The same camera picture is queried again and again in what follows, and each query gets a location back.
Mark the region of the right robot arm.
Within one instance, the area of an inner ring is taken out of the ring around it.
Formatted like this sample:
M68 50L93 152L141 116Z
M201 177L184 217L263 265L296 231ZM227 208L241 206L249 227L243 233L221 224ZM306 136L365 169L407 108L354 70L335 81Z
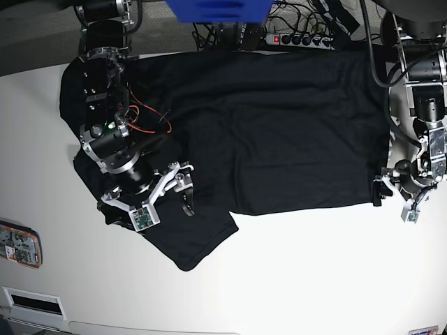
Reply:
M137 125L145 104L131 91L125 73L131 36L142 24L141 1L67 1L81 24L78 58L83 65L78 140L99 176L106 178L96 196L109 223L142 232L160 223L156 201L171 191L193 216L194 167L174 161L162 171L149 165L149 154L169 130Z

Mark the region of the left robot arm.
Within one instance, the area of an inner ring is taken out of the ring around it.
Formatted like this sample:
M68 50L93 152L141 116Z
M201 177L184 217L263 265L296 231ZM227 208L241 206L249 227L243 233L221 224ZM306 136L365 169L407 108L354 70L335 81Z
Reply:
M381 40L396 47L398 61L381 80L367 6L361 1L372 76L386 90L403 83L416 136L410 137L393 121L390 92L385 95L385 116L393 133L415 146L417 153L412 160L382 168L374 185L396 195L403 204L402 220L415 223L421 204L446 180L446 2L378 1L378 5L386 11Z

